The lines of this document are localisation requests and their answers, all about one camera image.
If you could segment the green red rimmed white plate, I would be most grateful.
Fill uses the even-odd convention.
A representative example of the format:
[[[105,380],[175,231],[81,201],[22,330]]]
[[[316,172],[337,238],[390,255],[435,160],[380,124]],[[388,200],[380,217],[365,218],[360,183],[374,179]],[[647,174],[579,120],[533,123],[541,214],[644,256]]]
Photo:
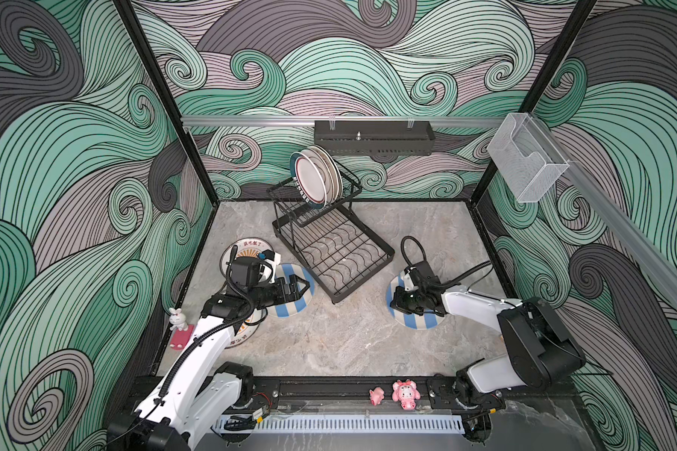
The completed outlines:
[[[291,176],[304,201],[315,210],[326,205],[327,191],[318,167],[301,152],[294,152],[290,161]]]

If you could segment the white green line plate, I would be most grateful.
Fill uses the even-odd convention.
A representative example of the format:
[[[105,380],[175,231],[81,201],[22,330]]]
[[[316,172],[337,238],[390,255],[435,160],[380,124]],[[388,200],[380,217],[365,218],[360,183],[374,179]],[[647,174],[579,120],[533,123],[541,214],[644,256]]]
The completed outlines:
[[[340,172],[329,154],[318,146],[309,146],[301,153],[317,167],[325,185],[325,206],[334,203],[340,194]]]

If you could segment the cream floral plate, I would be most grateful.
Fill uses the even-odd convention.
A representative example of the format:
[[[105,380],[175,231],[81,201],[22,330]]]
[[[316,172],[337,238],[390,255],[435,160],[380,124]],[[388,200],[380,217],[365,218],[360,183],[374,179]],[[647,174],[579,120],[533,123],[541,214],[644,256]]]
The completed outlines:
[[[344,197],[344,183],[343,183],[342,173],[340,172],[339,164],[334,159],[334,157],[331,156],[328,153],[327,150],[325,150],[322,147],[319,147],[319,150],[321,150],[321,152],[323,152],[323,155],[328,159],[329,163],[331,163],[331,165],[333,165],[333,167],[334,167],[334,171],[336,173],[336,178],[337,178],[336,195],[335,195],[334,201],[338,202],[340,199],[343,199],[343,197]]]

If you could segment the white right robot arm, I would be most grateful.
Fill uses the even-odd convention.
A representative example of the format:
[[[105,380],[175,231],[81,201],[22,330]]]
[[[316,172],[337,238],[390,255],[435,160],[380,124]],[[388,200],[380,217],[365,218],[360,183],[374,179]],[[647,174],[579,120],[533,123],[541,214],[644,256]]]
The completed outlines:
[[[505,346],[502,355],[459,372],[465,397],[515,387],[545,390],[585,366],[584,351],[547,302],[495,298],[463,283],[488,265],[481,263],[451,282],[441,282],[427,261],[410,263],[387,288],[389,312],[414,330],[432,329],[453,316],[500,333]]]

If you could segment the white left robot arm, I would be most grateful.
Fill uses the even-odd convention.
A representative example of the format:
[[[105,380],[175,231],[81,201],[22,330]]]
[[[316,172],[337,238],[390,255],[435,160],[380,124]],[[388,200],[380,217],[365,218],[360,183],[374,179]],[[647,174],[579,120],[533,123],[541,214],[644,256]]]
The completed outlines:
[[[252,402],[252,368],[229,363],[214,371],[214,364],[242,326],[254,326],[254,314],[265,319],[272,307],[306,304],[315,283],[273,251],[232,254],[223,266],[224,289],[204,304],[186,348],[152,392],[110,424],[106,450],[190,450],[225,411]]]

